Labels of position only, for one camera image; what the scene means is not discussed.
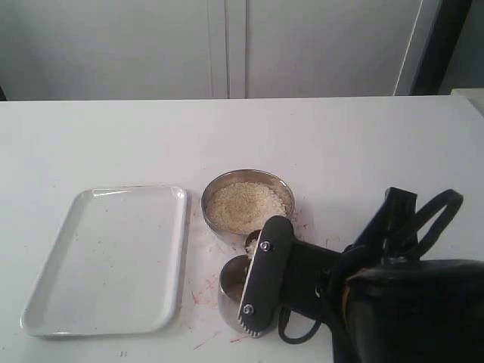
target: white table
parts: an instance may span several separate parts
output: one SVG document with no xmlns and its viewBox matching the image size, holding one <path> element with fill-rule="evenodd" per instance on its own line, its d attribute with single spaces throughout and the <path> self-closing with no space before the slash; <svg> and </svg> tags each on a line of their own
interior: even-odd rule
<svg viewBox="0 0 484 363">
<path fill-rule="evenodd" d="M 219 317 L 216 279 L 239 252 L 205 226 L 200 193 L 231 169 L 282 177 L 299 234 L 335 250 L 354 241 L 389 186 L 418 193 L 419 206 L 454 188 L 463 208 L 427 256 L 484 259 L 484 119 L 462 97 L 19 102 L 0 103 L 0 121 L 0 361 L 330 362 L 326 327 L 289 346 L 275 333 L 238 340 Z M 20 313 L 72 199 L 87 188 L 152 183 L 191 193 L 173 323 L 136 337 L 27 336 Z M 301 319 L 293 331 L 308 326 Z"/>
</svg>

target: cabinet door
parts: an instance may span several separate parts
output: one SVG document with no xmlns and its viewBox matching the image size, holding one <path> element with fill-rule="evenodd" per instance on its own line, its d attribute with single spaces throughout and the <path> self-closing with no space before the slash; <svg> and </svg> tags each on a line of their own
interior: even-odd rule
<svg viewBox="0 0 484 363">
<path fill-rule="evenodd" d="M 439 0 L 229 0 L 230 41 L 241 3 L 245 63 L 234 70 L 238 56 L 229 53 L 229 78 L 231 94 L 236 89 L 248 98 L 393 95 L 398 87 L 404 94 L 439 6 Z"/>
<path fill-rule="evenodd" d="M 226 98 L 224 0 L 2 0 L 11 100 Z"/>
</svg>

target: rice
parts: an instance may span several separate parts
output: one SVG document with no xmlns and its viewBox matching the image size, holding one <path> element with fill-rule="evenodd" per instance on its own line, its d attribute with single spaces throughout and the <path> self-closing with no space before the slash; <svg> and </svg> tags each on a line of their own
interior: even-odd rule
<svg viewBox="0 0 484 363">
<path fill-rule="evenodd" d="M 262 183 L 235 183 L 216 191 L 206 209 L 209 219 L 226 231 L 249 234 L 272 216 L 286 216 L 282 199 Z"/>
</svg>

